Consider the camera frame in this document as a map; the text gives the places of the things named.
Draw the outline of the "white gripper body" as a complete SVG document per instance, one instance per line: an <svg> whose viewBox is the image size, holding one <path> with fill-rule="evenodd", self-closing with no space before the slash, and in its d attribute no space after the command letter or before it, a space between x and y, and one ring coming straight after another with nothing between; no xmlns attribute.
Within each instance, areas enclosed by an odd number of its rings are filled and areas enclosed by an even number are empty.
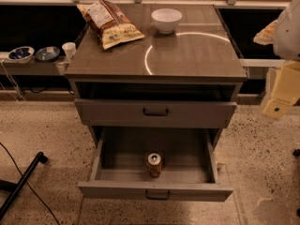
<svg viewBox="0 0 300 225"><path fill-rule="evenodd" d="M300 0L292 0L277 18L274 53L285 60L300 60Z"/></svg>

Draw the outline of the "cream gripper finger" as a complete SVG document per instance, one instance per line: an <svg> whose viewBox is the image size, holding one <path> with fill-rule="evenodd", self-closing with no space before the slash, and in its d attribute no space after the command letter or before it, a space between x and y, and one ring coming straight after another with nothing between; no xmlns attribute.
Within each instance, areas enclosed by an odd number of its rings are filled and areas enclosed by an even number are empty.
<svg viewBox="0 0 300 225"><path fill-rule="evenodd" d="M263 30L256 34L253 41L260 45L272 44L277 23L277 20L270 22Z"/></svg>
<svg viewBox="0 0 300 225"><path fill-rule="evenodd" d="M262 109L262 114L278 120L288 113L300 99L300 62L289 61L276 70L271 92Z"/></svg>

